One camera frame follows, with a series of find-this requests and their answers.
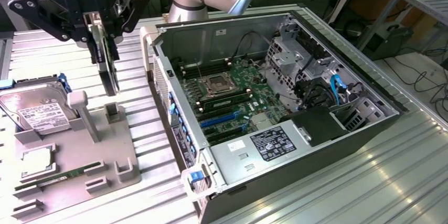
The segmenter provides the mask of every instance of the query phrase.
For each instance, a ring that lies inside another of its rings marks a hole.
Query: black equipment
[[[134,29],[149,0],[9,0],[7,6],[59,41],[73,39],[87,48],[91,63],[97,64],[107,96],[118,91],[113,61],[118,60],[115,43],[122,32]]]

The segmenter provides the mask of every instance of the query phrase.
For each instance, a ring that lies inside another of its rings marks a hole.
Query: hard drive holder
[[[79,116],[67,121],[70,129],[65,130],[66,125],[62,125],[59,131],[46,135],[15,129],[17,159],[23,153],[51,146],[53,169],[25,175],[27,178],[21,177],[13,189],[21,204],[13,206],[10,216],[25,222],[141,179],[123,108],[117,103],[107,103],[102,109],[89,112],[83,91],[70,92],[66,103]],[[73,170],[81,172],[70,179],[65,177],[49,186],[47,182],[39,182],[57,175],[69,177],[71,175],[65,174]]]

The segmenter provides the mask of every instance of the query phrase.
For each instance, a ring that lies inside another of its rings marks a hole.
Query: green circuit board
[[[245,135],[250,132],[259,130],[259,125],[254,124],[250,120],[251,116],[263,115],[267,117],[271,124],[275,124],[279,118],[287,114],[287,111],[281,104],[279,100],[274,97],[274,92],[271,91],[270,87],[266,83],[262,83],[262,76],[259,75],[259,70],[246,62],[242,62],[241,59],[235,59],[231,62],[231,68],[229,71],[211,74],[209,76],[202,76],[201,78],[189,79],[189,80],[179,80],[189,104],[193,108],[194,115],[198,119],[198,122],[206,122],[213,119],[218,119],[222,115],[227,115],[229,111],[225,114],[214,116],[206,120],[199,120],[202,115],[206,115],[205,111],[198,111],[198,107],[202,106],[203,108],[213,109],[213,106],[206,106],[206,99],[210,98],[210,94],[207,92],[207,85],[206,81],[210,78],[227,78],[226,80],[231,80],[231,83],[226,87],[231,90],[226,92],[221,92],[214,96],[218,98],[222,95],[238,94],[241,90],[250,89],[250,93],[239,94],[233,96],[231,99],[221,99],[226,100],[226,102],[215,101],[213,105],[217,106],[215,108],[231,110],[230,113],[238,113],[235,118],[230,121],[214,124],[209,127],[203,127],[202,131],[205,137],[211,145],[215,145],[226,140],[233,139],[237,136]]]

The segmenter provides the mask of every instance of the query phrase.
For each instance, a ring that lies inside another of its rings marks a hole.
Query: pcie slot
[[[227,131],[223,131],[215,135],[211,135],[209,137],[206,137],[206,140],[209,142],[218,142],[219,140],[222,140],[223,138],[226,137],[230,137],[230,136],[239,136],[243,132],[245,132],[245,128],[246,128],[246,125],[241,125],[239,127],[231,129],[231,130],[227,130]]]
[[[229,115],[225,115],[225,116],[221,116],[219,118],[205,121],[205,122],[201,123],[201,128],[210,127],[210,126],[213,126],[218,123],[222,123],[222,122],[227,122],[227,121],[235,119],[238,114],[239,114],[239,112],[235,111]]]
[[[231,108],[226,107],[226,108],[215,110],[215,111],[213,111],[210,113],[205,113],[205,114],[197,115],[195,119],[197,119],[197,121],[203,121],[203,120],[214,118],[214,117],[217,117],[219,115],[229,114],[229,113],[231,113],[231,111],[233,111]]]

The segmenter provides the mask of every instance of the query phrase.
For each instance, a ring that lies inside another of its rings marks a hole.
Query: power supply label
[[[263,161],[270,161],[295,150],[281,126],[250,136],[250,139]]]
[[[17,112],[37,132],[67,125],[67,119],[58,103],[43,104],[17,110]]]

